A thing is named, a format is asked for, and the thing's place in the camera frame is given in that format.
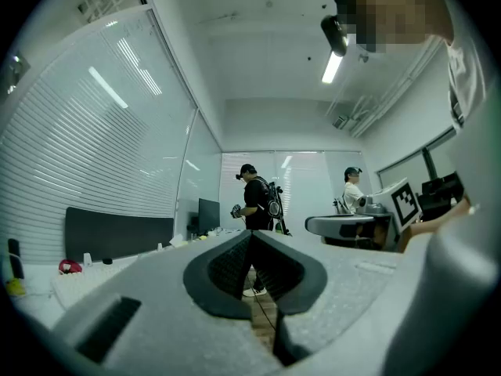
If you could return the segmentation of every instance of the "black t-shirt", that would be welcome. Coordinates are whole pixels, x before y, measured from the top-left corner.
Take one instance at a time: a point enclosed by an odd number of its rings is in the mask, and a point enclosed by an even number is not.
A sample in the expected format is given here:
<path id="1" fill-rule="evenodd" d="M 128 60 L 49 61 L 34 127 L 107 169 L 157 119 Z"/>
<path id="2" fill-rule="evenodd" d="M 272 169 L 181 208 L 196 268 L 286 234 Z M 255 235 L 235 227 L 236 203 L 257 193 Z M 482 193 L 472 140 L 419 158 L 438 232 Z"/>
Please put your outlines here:
<path id="1" fill-rule="evenodd" d="M 253 179 L 245 186 L 243 195 L 245 205 L 248 208 L 258 208 L 258 211 L 253 215 L 245 218 L 245 223 L 248 230 L 272 230 L 272 218 L 268 215 L 268 212 L 261 209 L 268 206 L 268 187 L 259 179 Z"/>

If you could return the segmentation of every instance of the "wire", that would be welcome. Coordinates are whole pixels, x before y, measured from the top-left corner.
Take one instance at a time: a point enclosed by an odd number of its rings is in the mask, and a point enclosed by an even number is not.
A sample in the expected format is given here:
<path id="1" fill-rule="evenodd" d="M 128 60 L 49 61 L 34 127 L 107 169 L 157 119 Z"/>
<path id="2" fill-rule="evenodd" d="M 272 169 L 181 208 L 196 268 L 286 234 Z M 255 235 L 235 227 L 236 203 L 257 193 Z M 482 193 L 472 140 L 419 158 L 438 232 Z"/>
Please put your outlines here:
<path id="1" fill-rule="evenodd" d="M 249 279 L 249 275 L 247 274 L 247 281 L 249 282 L 250 284 L 250 289 L 252 290 L 252 293 L 254 294 L 254 298 L 256 298 L 256 301 L 258 301 L 258 305 L 259 307 L 261 308 L 261 311 L 263 312 L 263 314 L 265 315 L 266 317 L 266 320 L 268 321 L 269 325 L 272 327 L 272 329 L 274 331 L 276 331 L 275 329 L 275 326 L 273 326 L 273 323 L 272 321 L 269 319 L 268 315 L 266 314 L 265 310 L 263 309 L 263 307 L 261 306 L 261 303 L 259 302 L 259 299 L 258 299 L 258 296 L 256 295 L 254 289 L 252 288 L 252 283 L 251 283 L 251 279 Z"/>

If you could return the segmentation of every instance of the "yellow object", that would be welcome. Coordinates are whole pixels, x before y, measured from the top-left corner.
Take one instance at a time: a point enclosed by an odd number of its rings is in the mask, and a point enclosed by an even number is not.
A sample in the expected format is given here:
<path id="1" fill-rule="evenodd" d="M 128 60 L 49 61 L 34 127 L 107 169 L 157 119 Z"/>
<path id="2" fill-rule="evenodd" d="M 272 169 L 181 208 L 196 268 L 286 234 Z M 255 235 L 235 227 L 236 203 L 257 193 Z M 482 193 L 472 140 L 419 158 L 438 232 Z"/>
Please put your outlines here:
<path id="1" fill-rule="evenodd" d="M 19 279 L 12 279 L 11 281 L 7 281 L 7 286 L 5 287 L 7 290 L 7 294 L 9 295 L 25 295 L 26 291 L 24 290 L 23 284 Z"/>

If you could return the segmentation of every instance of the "white shirt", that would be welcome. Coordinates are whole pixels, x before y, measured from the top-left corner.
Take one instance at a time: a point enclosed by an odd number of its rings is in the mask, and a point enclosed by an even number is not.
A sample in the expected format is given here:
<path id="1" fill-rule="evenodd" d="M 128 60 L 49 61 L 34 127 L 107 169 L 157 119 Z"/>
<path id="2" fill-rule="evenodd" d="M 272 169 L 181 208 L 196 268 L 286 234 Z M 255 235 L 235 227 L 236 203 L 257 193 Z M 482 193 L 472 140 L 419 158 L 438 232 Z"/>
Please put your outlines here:
<path id="1" fill-rule="evenodd" d="M 454 29 L 454 41 L 447 45 L 449 78 L 463 119 L 483 103 L 489 87 L 498 77 L 495 59 L 471 18 L 457 0 L 445 0 Z M 452 116 L 456 129 L 460 128 Z"/>
<path id="2" fill-rule="evenodd" d="M 363 197 L 362 191 L 350 182 L 344 184 L 343 198 L 348 210 L 355 213 L 357 207 L 360 205 L 359 199 Z"/>

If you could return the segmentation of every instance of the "white sneaker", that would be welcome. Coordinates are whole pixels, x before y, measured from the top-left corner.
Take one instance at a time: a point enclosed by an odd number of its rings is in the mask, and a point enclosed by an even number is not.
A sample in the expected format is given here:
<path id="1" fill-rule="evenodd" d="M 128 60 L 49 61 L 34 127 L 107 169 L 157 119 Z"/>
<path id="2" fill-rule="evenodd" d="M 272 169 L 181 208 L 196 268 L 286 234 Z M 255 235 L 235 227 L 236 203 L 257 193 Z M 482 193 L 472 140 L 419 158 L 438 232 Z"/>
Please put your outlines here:
<path id="1" fill-rule="evenodd" d="M 244 297 L 258 297 L 259 295 L 264 295 L 266 294 L 266 288 L 263 287 L 262 290 L 254 290 L 253 288 L 249 288 L 248 290 L 245 290 L 242 294 Z"/>

